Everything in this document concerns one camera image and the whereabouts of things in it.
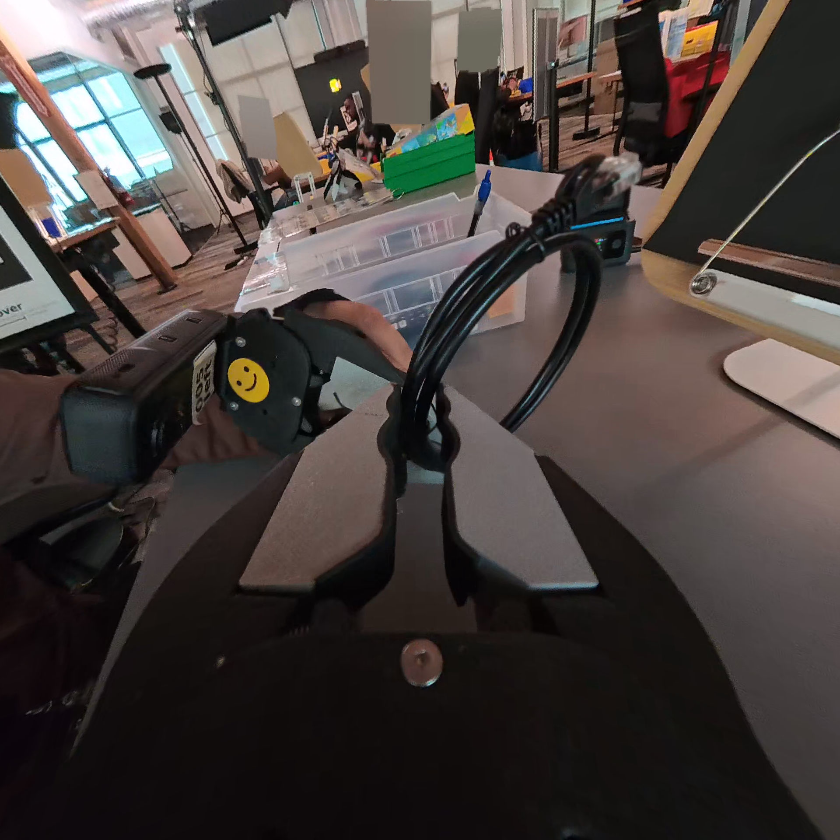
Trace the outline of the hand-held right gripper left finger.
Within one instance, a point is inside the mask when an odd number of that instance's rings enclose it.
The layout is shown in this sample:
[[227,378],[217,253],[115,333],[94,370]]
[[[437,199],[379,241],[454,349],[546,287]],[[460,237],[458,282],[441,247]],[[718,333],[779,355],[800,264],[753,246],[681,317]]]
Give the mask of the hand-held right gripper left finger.
[[370,601],[392,578],[398,404],[386,385],[307,446],[238,582],[243,593]]

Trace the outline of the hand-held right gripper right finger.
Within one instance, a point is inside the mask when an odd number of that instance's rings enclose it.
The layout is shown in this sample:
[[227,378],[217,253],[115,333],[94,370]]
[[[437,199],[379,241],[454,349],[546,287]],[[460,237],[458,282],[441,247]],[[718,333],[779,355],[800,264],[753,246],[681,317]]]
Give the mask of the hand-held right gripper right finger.
[[457,604],[593,591],[598,578],[533,450],[446,386],[444,565]]

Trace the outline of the person's left forearm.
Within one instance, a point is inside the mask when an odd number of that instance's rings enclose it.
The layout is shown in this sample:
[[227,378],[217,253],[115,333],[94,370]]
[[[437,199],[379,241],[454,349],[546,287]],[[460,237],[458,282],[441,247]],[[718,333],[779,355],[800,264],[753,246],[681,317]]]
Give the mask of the person's left forearm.
[[[46,503],[55,497],[62,508],[99,498],[105,486],[70,473],[60,428],[60,398],[69,376],[1,373],[1,502]],[[154,476],[185,466],[219,464],[268,456],[211,396],[193,425],[164,459]]]

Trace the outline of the person's left hand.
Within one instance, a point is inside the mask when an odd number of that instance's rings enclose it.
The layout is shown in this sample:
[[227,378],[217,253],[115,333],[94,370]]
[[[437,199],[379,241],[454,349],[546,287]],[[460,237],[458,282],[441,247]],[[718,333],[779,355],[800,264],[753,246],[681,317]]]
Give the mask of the person's left hand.
[[377,309],[357,301],[336,300],[313,302],[303,311],[317,319],[348,325],[378,349],[395,369],[407,373],[413,351]]

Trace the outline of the clear plastic organizer bin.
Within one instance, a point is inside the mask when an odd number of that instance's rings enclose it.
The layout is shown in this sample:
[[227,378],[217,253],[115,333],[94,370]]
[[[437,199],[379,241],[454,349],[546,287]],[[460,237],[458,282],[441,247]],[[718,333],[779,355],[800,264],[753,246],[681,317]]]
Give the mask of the clear plastic organizer bin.
[[348,224],[320,227],[315,234],[267,234],[260,240],[256,262],[274,270],[285,265],[289,271],[330,261],[355,266],[436,247],[467,236],[476,200],[477,191],[466,196],[449,192],[414,204],[399,200],[382,204],[381,213],[350,215]]
[[496,229],[473,237],[447,232],[441,219],[347,245],[322,241],[320,251],[281,250],[246,281],[234,311],[273,312],[309,292],[333,291],[377,310],[413,347],[460,275],[502,241]]

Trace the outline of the green plastic bin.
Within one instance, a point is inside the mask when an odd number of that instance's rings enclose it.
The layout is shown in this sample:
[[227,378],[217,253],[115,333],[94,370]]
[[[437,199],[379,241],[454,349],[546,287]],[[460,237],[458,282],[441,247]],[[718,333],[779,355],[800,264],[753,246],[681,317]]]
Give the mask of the green plastic bin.
[[476,170],[475,134],[458,134],[410,151],[386,157],[381,164],[385,187],[408,194],[429,186],[473,175]]

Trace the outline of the dark clothing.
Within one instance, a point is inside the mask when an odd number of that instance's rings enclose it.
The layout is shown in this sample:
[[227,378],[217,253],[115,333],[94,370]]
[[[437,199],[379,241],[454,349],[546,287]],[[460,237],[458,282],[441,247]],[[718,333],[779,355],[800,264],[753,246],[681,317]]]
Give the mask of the dark clothing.
[[163,506],[69,485],[2,506],[2,838],[67,756]]

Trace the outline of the colourful picture books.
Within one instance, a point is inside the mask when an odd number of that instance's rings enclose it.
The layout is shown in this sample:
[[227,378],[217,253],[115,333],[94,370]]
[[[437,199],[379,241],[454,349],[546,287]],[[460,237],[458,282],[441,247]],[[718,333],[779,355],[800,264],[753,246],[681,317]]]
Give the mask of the colourful picture books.
[[385,157],[411,152],[457,136],[470,135],[474,131],[475,122],[470,106],[462,102],[442,112],[429,124],[414,129],[405,136],[395,136],[395,142],[385,153]]

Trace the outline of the large glass window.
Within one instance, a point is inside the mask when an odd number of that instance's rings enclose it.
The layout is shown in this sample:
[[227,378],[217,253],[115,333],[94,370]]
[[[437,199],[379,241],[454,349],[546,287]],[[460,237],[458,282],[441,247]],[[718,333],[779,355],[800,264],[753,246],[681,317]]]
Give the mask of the large glass window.
[[[128,194],[129,210],[139,216],[160,207],[177,222],[157,178],[174,171],[172,158],[126,76],[65,53],[35,59],[31,67],[93,160]],[[5,78],[2,93],[15,99],[17,146],[44,178],[59,220],[74,231],[104,217],[79,184],[77,167]]]

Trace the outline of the white flat stand base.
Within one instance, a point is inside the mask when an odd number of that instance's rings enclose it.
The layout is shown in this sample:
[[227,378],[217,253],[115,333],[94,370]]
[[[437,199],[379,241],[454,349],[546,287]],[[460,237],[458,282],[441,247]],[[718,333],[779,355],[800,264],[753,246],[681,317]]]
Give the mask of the white flat stand base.
[[730,352],[722,362],[729,381],[839,439],[839,366],[773,339]]

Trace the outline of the black floor lamp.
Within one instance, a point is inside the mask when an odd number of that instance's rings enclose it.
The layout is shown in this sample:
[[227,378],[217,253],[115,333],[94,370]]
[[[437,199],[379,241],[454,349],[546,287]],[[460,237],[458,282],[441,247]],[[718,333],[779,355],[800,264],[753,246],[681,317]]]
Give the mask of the black floor lamp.
[[236,233],[239,240],[239,246],[234,248],[234,253],[237,255],[237,259],[234,262],[226,264],[225,267],[226,270],[231,270],[237,265],[242,264],[247,256],[252,256],[256,252],[257,242],[249,242],[246,239],[246,236],[242,228],[239,226],[236,217],[231,214],[224,195],[219,190],[218,185],[214,180],[214,177],[209,171],[205,161],[203,160],[203,157],[201,156],[200,151],[196,146],[196,143],[193,140],[193,137],[189,134],[187,127],[185,126],[182,118],[180,117],[172,100],[172,97],[166,90],[162,78],[170,75],[171,73],[172,66],[164,62],[142,67],[136,70],[133,73],[133,75],[138,81],[147,81],[149,83],[154,82],[154,84],[158,88],[160,94],[163,97],[168,112],[170,113],[170,116],[168,118],[164,117],[163,114],[161,115],[161,121],[163,125],[171,133],[177,133],[180,135],[183,143],[189,150],[194,164],[196,165],[198,171],[201,173],[205,185],[208,187],[209,192],[213,196],[215,204],[219,209],[219,220],[226,220],[227,222],[229,222],[230,227]]

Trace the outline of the white ledge bar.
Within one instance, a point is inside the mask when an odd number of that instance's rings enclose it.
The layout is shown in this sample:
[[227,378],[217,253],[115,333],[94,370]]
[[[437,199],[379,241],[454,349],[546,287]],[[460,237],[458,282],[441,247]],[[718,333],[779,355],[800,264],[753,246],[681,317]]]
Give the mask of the white ledge bar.
[[711,269],[692,278],[689,293],[726,312],[839,348],[836,303]]

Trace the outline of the black studio light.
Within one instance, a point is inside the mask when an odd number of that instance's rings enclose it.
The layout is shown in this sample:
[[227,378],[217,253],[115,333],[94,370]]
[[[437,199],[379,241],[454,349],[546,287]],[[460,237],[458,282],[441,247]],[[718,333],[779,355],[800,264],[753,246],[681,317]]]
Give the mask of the black studio light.
[[211,46],[266,26],[272,18],[289,15],[293,1],[212,1],[193,10],[205,25]]

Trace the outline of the black board with wooden edge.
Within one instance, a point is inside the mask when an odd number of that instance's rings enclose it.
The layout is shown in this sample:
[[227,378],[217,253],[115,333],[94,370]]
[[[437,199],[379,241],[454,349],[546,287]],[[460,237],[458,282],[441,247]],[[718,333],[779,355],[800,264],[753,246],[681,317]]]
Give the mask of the black board with wooden edge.
[[838,289],[698,254],[718,239],[838,264],[838,2],[768,2],[670,176],[642,266],[673,300],[838,363],[838,350],[690,295],[703,270],[838,304]]

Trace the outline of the brown metal rail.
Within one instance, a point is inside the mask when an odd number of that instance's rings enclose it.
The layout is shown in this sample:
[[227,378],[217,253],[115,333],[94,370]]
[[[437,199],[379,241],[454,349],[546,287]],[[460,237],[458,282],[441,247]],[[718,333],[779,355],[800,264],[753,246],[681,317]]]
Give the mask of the brown metal rail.
[[839,265],[835,263],[785,254],[766,248],[735,243],[725,244],[718,239],[702,241],[697,252],[708,257],[708,264],[716,259],[723,259],[733,264],[769,270],[786,277],[839,288]]

